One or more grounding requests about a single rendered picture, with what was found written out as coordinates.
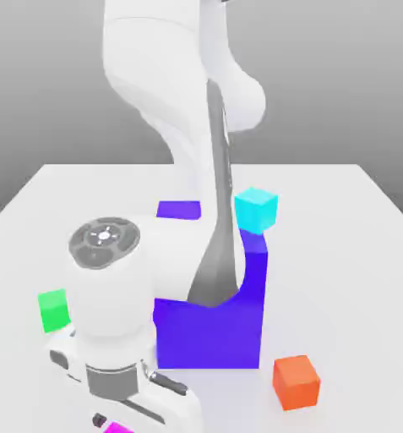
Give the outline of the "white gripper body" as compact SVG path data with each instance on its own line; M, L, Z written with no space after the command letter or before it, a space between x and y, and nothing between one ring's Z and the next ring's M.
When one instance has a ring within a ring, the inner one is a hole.
M92 424L95 413L107 417L102 428ZM152 383L144 392L121 402L91 396L89 418L93 433L103 433L111 422L134 433L204 433L201 406L192 391L183 396Z

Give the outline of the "small green cube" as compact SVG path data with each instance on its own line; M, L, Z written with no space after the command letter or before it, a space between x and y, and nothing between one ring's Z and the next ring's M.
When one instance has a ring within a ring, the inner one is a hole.
M45 333L61 330L70 323L65 289L39 293L37 300Z

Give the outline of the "small orange cube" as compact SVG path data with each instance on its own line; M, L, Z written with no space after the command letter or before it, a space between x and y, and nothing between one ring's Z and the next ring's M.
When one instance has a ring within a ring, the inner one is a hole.
M284 411L316 406L320 384L307 355L275 360L272 385Z

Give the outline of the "small cyan cube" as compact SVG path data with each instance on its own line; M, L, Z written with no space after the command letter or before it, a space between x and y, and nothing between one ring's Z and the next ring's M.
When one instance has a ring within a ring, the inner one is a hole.
M234 204L240 229L261 235L275 225L278 195L249 188L234 197Z

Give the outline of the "large blue box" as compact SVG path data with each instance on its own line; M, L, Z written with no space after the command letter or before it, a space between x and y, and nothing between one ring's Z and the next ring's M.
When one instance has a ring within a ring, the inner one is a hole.
M245 275L239 292L208 308L156 299L157 362L161 369L257 369L264 318L268 248L264 234L240 229Z

